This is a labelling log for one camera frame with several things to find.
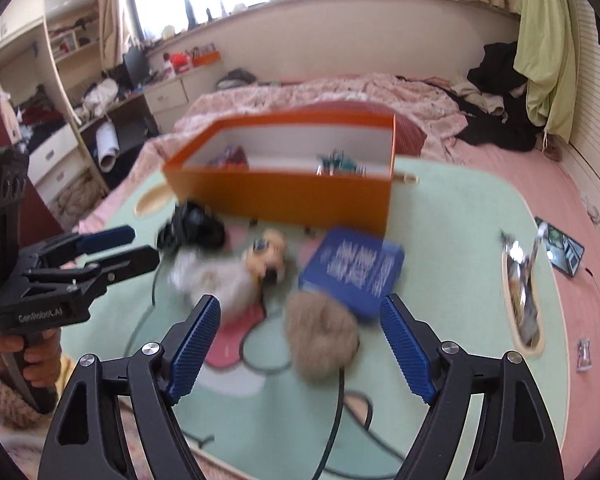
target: white rolled paper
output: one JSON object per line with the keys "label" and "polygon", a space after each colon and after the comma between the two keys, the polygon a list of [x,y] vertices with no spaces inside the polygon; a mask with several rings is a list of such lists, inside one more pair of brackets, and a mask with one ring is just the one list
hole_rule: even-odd
{"label": "white rolled paper", "polygon": [[120,154],[116,127],[112,123],[104,123],[96,132],[98,147],[98,165],[104,173],[109,173]]}

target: phone screen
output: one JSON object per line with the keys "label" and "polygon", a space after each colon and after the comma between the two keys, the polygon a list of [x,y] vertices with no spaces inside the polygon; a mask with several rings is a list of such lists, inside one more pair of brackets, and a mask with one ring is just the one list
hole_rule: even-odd
{"label": "phone screen", "polygon": [[[542,222],[544,220],[536,217],[536,224],[538,226]],[[549,261],[551,261],[556,269],[561,270],[567,276],[575,276],[580,267],[582,255],[584,254],[583,245],[564,234],[560,229],[555,228],[549,223],[547,225],[548,229],[544,237],[544,246]]]}

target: hand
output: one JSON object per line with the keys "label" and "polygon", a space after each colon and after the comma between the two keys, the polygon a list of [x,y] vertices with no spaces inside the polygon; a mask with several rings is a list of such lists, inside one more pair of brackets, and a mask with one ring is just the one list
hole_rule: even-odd
{"label": "hand", "polygon": [[[24,368],[24,378],[31,382],[34,388],[45,388],[56,384],[60,376],[60,329],[46,330],[42,333],[45,341],[37,346],[27,348],[24,359],[29,366]],[[0,335],[1,352],[19,352],[24,347],[24,340],[19,335]],[[6,373],[6,366],[0,355],[0,375]]]}

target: drawer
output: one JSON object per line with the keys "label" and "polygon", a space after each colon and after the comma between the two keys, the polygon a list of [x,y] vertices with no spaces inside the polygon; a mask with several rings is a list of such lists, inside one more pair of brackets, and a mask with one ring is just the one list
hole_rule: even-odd
{"label": "drawer", "polygon": [[190,74],[182,78],[189,102],[192,103],[202,94],[214,92],[216,83],[224,76],[226,76],[226,69],[222,61],[193,69]]}
{"label": "drawer", "polygon": [[152,114],[187,103],[187,96],[180,80],[168,83],[155,90],[149,90],[144,97]]}
{"label": "drawer", "polygon": [[187,113],[187,109],[189,109],[189,103],[178,106],[177,108],[172,108],[166,112],[155,114],[154,119],[158,124],[158,128],[160,128],[160,133],[172,134],[174,124],[184,117]]}
{"label": "drawer", "polygon": [[36,185],[44,203],[48,205],[86,169],[87,165],[82,160],[80,150],[73,150]]}
{"label": "drawer", "polygon": [[78,146],[78,139],[75,138],[70,124],[49,137],[29,158],[29,179],[31,183],[35,186],[40,182],[76,146]]}

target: pink bedsheet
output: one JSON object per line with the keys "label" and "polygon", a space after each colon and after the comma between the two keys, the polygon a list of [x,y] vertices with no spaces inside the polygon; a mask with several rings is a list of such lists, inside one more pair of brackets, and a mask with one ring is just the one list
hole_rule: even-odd
{"label": "pink bedsheet", "polygon": [[[178,133],[148,142],[126,179],[85,221],[80,232],[94,232],[165,160],[218,117],[256,113],[328,101],[384,104],[403,114],[427,136],[422,158],[446,160],[493,173],[510,182],[532,213],[572,235],[586,251],[584,268],[572,280],[555,273],[567,329],[570,359],[570,407],[562,449],[565,475],[573,479],[600,447],[600,234],[580,195],[560,165],[540,152],[506,152],[495,146],[469,146],[454,138],[466,125],[456,105],[442,92],[421,83],[398,82],[392,76],[330,78],[284,88],[249,88],[218,92],[196,101],[176,125]],[[577,374],[576,343],[591,339],[593,367]]]}

